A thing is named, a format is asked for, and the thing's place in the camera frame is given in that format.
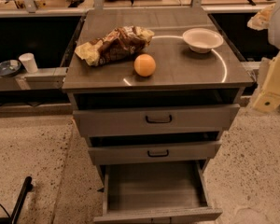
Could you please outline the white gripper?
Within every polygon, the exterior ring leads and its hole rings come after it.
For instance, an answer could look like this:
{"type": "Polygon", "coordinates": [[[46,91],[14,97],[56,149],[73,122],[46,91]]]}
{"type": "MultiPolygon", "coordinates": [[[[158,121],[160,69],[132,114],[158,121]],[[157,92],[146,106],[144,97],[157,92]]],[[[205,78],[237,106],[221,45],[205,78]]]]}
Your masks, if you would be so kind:
{"type": "MultiPolygon", "coordinates": [[[[269,27],[274,5],[260,10],[247,23],[251,29],[260,31],[269,27]]],[[[258,86],[251,97],[251,108],[269,113],[280,106],[280,52],[273,59],[263,58],[259,66],[258,86]]]]}

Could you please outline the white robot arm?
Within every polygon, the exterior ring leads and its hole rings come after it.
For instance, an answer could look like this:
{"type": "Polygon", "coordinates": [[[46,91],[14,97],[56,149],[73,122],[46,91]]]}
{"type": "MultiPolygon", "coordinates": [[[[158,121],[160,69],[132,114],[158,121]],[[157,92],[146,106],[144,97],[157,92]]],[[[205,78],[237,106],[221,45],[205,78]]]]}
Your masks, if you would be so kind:
{"type": "Polygon", "coordinates": [[[251,109],[269,113],[280,106],[280,0],[259,11],[247,26],[258,31],[267,29],[269,43],[279,49],[271,60],[261,60],[258,87],[249,103],[251,109]]]}

